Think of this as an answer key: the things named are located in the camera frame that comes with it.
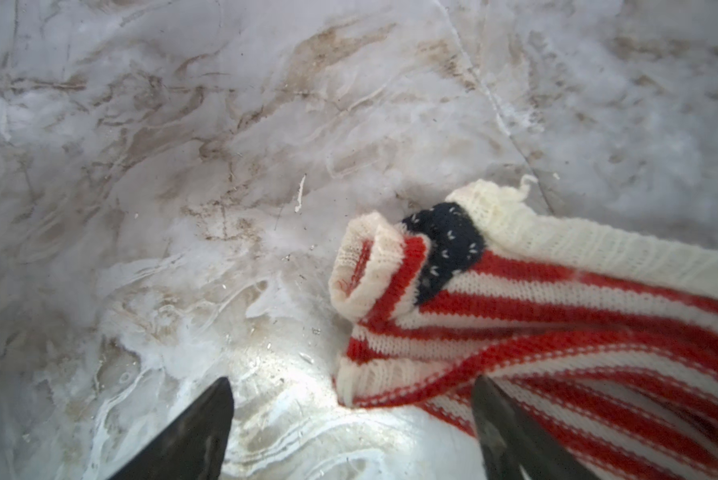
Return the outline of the red white striped knit sweater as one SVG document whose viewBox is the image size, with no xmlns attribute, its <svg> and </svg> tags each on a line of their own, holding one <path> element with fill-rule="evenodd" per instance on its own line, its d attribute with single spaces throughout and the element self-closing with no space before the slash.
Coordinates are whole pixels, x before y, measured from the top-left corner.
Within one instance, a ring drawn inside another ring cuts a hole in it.
<svg viewBox="0 0 718 480">
<path fill-rule="evenodd" d="M 338 401 L 473 433 L 485 376 L 601 479 L 718 479 L 718 251 L 538 214 L 530 183 L 349 222 Z"/>
</svg>

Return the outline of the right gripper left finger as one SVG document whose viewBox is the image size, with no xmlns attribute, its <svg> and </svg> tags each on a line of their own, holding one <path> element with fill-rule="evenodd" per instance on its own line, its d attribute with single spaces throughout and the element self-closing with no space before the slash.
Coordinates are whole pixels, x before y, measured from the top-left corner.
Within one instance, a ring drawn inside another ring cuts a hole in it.
<svg viewBox="0 0 718 480">
<path fill-rule="evenodd" d="M 233 416 L 231 384 L 220 377 L 111 480 L 219 478 Z"/>
</svg>

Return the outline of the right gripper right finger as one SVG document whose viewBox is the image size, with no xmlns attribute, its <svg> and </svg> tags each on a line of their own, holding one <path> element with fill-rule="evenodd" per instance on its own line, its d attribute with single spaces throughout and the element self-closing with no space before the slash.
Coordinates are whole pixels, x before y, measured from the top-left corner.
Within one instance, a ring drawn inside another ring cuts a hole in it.
<svg viewBox="0 0 718 480">
<path fill-rule="evenodd" d="M 487 478 L 597 479 L 491 379 L 476 379 L 471 408 Z"/>
</svg>

